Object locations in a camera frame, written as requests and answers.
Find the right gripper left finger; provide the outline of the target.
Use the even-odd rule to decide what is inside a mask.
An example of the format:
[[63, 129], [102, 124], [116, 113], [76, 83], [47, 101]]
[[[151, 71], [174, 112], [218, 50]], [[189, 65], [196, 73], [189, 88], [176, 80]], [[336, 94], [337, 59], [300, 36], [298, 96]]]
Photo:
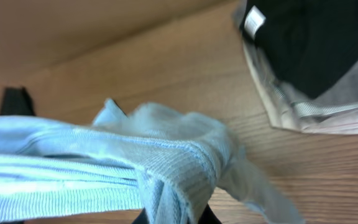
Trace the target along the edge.
[[138, 217], [132, 222], [132, 224], [149, 224], [149, 219], [145, 209], [139, 213]]

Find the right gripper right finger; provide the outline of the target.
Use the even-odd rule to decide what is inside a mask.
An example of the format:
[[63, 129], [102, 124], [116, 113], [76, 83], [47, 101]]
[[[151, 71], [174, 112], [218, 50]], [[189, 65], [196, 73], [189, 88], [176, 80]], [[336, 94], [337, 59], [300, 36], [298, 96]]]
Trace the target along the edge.
[[198, 224], [222, 224], [217, 216], [213, 213], [211, 207], [207, 205], [198, 220]]

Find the light blue printed t-shirt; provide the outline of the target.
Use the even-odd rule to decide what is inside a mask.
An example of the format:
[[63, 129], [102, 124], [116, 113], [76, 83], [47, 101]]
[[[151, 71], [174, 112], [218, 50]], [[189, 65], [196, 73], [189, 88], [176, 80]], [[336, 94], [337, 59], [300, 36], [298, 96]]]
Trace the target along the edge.
[[216, 119], [108, 100], [89, 126], [0, 116], [0, 223], [143, 208], [149, 223], [197, 223], [214, 190], [269, 223], [303, 223], [294, 204]]

